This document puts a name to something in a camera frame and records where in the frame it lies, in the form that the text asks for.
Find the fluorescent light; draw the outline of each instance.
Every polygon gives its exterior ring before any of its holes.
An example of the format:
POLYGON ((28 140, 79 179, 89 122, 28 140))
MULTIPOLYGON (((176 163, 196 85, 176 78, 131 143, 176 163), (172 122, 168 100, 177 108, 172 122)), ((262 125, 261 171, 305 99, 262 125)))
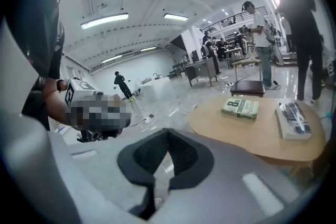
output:
POLYGON ((166 18, 166 19, 175 19, 175 20, 188 20, 188 17, 183 17, 183 16, 169 14, 169 13, 166 13, 163 16, 163 18, 166 18))
POLYGON ((113 21, 116 21, 116 20, 125 20, 127 18, 128 18, 128 13, 120 13, 120 14, 101 17, 99 19, 90 20, 88 22, 80 24, 80 27, 82 29, 88 29, 88 28, 96 26, 96 25, 101 25, 101 24, 113 22, 113 21))
POLYGON ((112 60, 115 60, 115 59, 118 59, 118 58, 121 58, 122 55, 118 55, 118 56, 114 56, 112 58, 109 58, 109 59, 106 59, 104 61, 102 61, 102 63, 106 63, 106 62, 109 62, 109 61, 112 61, 112 60))
POLYGON ((140 51, 147 51, 147 50, 153 50, 153 49, 155 49, 156 47, 151 47, 151 48, 147 48, 147 49, 142 49, 142 50, 140 50, 140 51))

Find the shiny floor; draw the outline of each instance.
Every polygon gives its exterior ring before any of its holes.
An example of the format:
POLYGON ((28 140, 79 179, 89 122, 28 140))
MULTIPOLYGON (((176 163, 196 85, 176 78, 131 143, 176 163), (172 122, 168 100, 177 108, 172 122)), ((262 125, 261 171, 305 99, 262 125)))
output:
MULTIPOLYGON (((208 98, 215 97, 221 94, 228 95, 230 87, 227 83, 235 81, 233 69, 228 69, 226 62, 220 62, 221 75, 216 82, 213 79, 213 86, 210 87, 208 79, 199 79, 193 81, 193 87, 190 87, 186 76, 176 77, 171 79, 172 87, 163 88, 158 99, 145 98, 144 96, 136 97, 136 100, 130 102, 132 108, 133 127, 125 128, 122 135, 132 136, 140 132, 149 134, 164 128, 174 128, 192 132, 189 126, 190 111, 208 98), (149 123, 141 122, 150 114, 155 115, 149 123)), ((259 67, 247 66, 237 70, 238 79, 243 79, 248 76, 250 80, 259 80, 259 67)), ((279 90, 266 91, 264 98, 285 98, 294 99, 297 90, 297 67, 272 67, 272 76, 281 85, 279 90)), ((331 111, 332 90, 323 88, 322 95, 318 103, 311 104, 311 80, 307 77, 305 87, 305 103, 312 106, 317 115, 323 117, 321 119, 325 130, 326 140, 331 133, 331 120, 324 117, 327 112, 331 111)), ((76 132, 67 132, 64 135, 66 143, 77 143, 76 132)), ((167 188, 169 186, 169 179, 173 177, 173 163, 167 154, 162 164, 155 173, 156 177, 156 191, 155 196, 163 200, 168 196, 167 188)))

